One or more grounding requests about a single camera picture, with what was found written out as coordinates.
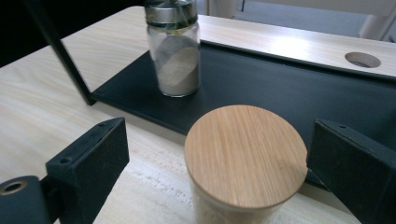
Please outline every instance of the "canister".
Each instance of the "canister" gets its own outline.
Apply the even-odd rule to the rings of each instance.
[[[185,142],[197,223],[271,223],[304,183],[306,155],[297,131],[269,110],[228,105],[203,115]]]

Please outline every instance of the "metal lid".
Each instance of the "metal lid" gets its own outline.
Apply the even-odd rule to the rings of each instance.
[[[147,0],[145,10],[148,25],[160,28],[184,28],[198,19],[195,0]]]

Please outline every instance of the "black metal rod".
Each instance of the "black metal rod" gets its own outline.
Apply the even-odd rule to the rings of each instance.
[[[52,46],[56,55],[61,60],[62,65],[66,69],[69,76],[75,83],[82,98],[88,105],[93,105],[96,101],[91,98],[91,92],[84,82],[81,74],[73,63],[66,48],[62,44],[61,37],[57,33],[55,26],[50,20],[45,9],[41,6],[40,0],[23,0],[29,13],[33,17],[35,24],[38,26],[46,41]]]

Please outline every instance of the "bamboo lid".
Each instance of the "bamboo lid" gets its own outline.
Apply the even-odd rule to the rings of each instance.
[[[306,153],[290,124],[249,105],[207,113],[185,143],[194,183],[219,202],[239,208],[266,208],[290,198],[304,182]]]

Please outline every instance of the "jar contents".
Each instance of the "jar contents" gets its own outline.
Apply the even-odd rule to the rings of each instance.
[[[165,94],[182,95],[199,86],[198,50],[185,48],[173,55],[160,69],[158,84]]]
[[[197,224],[270,224],[282,204],[263,209],[241,209],[213,201],[199,187],[191,185]]]

